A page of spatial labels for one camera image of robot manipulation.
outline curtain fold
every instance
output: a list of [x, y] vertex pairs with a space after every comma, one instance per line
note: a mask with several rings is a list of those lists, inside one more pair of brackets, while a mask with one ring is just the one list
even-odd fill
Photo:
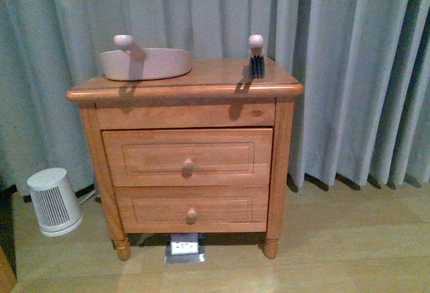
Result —
[[93, 183], [73, 85], [101, 73], [113, 36], [196, 58], [267, 55], [305, 85], [289, 169], [333, 185], [430, 178], [430, 0], [0, 0], [0, 163], [6, 185], [64, 167]]

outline wooden knob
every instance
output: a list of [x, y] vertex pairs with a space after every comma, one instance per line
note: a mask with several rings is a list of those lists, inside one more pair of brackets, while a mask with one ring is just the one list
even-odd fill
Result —
[[194, 208], [190, 208], [187, 212], [187, 223], [193, 224], [197, 220], [197, 211]]
[[186, 170], [192, 170], [193, 169], [193, 167], [194, 167], [194, 162], [193, 162], [193, 160], [191, 160], [191, 159], [186, 159], [184, 162], [183, 162], [183, 168], [184, 169], [186, 169]]

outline drawer panel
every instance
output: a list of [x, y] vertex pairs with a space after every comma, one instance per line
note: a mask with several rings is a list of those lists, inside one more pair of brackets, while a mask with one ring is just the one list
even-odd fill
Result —
[[114, 186], [268, 185], [271, 128], [103, 132]]
[[116, 188], [115, 193], [124, 230], [129, 233], [266, 228], [268, 186]]
[[274, 99], [214, 99], [97, 105], [102, 130], [273, 126]]

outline nightstand top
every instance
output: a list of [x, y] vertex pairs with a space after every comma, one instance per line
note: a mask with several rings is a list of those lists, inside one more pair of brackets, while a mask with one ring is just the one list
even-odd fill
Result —
[[150, 81], [112, 81], [97, 76], [67, 93], [72, 101], [131, 99], [210, 99], [295, 97], [303, 86], [291, 74], [265, 57], [265, 77], [252, 79], [249, 58], [195, 59], [186, 75]]

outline hardwood floor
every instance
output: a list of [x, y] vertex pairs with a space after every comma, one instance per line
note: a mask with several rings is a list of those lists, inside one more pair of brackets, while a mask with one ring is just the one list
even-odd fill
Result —
[[78, 229], [49, 239], [15, 194], [12, 292], [430, 292], [429, 203], [430, 183], [357, 191], [337, 181], [323, 191], [306, 182], [287, 190], [275, 259], [263, 256], [260, 233], [207, 234], [205, 262], [165, 265], [163, 235], [118, 260], [93, 200]]

